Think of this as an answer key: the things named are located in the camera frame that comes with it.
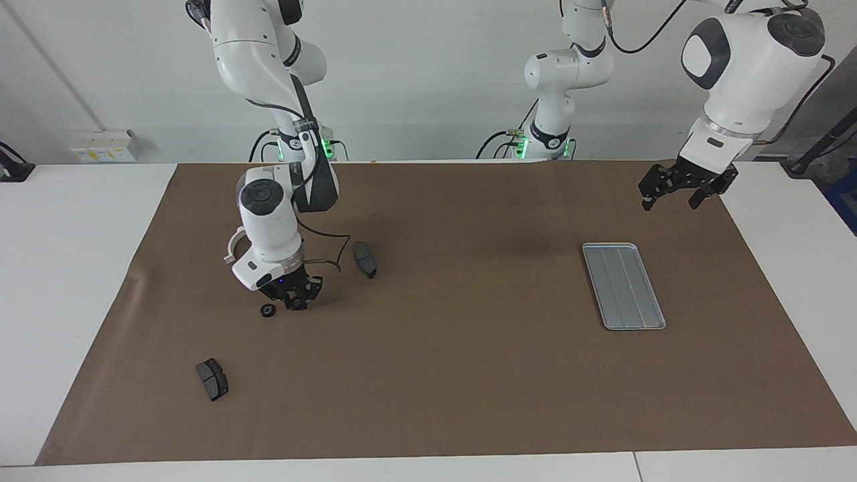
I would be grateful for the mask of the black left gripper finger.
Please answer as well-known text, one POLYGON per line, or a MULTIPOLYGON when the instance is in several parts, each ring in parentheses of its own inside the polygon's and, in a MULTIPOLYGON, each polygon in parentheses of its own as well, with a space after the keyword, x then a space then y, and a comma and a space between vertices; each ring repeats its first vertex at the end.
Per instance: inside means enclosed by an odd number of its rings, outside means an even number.
POLYGON ((661 164, 652 165, 645 176, 639 182, 639 192, 642 196, 642 208, 649 212, 654 207, 656 201, 662 196, 672 194, 676 191, 673 183, 673 176, 676 169, 673 167, 664 167, 661 164))
POLYGON ((735 178, 737 178, 737 176, 737 168, 728 167, 726 168, 724 173, 713 178, 713 180, 702 183, 701 186, 698 186, 698 189, 696 189, 694 195, 690 197, 690 208, 692 208, 692 210, 697 210, 699 206, 703 204, 703 202, 708 198, 724 194, 734 182, 735 178))

